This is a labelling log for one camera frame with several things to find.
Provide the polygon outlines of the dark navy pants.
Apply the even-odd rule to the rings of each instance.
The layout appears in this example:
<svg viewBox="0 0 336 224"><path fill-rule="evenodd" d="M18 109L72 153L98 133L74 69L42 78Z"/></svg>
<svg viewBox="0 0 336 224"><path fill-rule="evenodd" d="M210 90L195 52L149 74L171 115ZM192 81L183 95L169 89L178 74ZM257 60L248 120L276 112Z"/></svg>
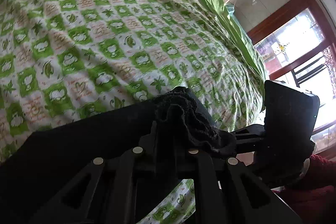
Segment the dark navy pants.
<svg viewBox="0 0 336 224"><path fill-rule="evenodd" d="M185 156L191 149L221 157L232 154L235 144L234 135L217 128L189 89L175 88L151 100L36 131L21 147L84 147L90 151L116 152L143 148L146 158L135 178L132 219L126 222L136 223L177 183L192 179L186 174Z"/></svg>

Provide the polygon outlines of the red fleece garment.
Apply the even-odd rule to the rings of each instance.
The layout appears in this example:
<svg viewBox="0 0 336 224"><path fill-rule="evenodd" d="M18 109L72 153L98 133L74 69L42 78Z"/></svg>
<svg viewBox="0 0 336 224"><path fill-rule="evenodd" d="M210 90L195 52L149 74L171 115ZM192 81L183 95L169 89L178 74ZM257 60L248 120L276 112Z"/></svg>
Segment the red fleece garment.
<svg viewBox="0 0 336 224"><path fill-rule="evenodd" d="M306 173L275 193L303 223L335 223L335 162L311 155Z"/></svg>

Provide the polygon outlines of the red framed window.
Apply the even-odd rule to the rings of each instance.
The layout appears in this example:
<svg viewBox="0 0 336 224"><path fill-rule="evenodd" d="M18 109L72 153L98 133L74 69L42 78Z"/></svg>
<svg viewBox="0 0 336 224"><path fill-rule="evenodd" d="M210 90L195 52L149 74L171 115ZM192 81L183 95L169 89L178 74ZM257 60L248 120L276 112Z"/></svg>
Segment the red framed window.
<svg viewBox="0 0 336 224"><path fill-rule="evenodd" d="M290 0L248 31L271 80L319 97L313 140L335 160L335 29L319 0Z"/></svg>

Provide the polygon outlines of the green white patterned quilt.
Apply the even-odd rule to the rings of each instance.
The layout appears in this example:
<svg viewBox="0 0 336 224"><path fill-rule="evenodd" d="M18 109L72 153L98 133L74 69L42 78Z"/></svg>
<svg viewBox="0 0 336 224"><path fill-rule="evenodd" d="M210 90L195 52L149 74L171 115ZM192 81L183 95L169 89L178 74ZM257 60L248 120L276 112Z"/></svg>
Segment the green white patterned quilt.
<svg viewBox="0 0 336 224"><path fill-rule="evenodd" d="M220 130L263 109L266 67L224 0L1 0L1 164L51 130L189 89ZM136 223L186 223L183 179Z"/></svg>

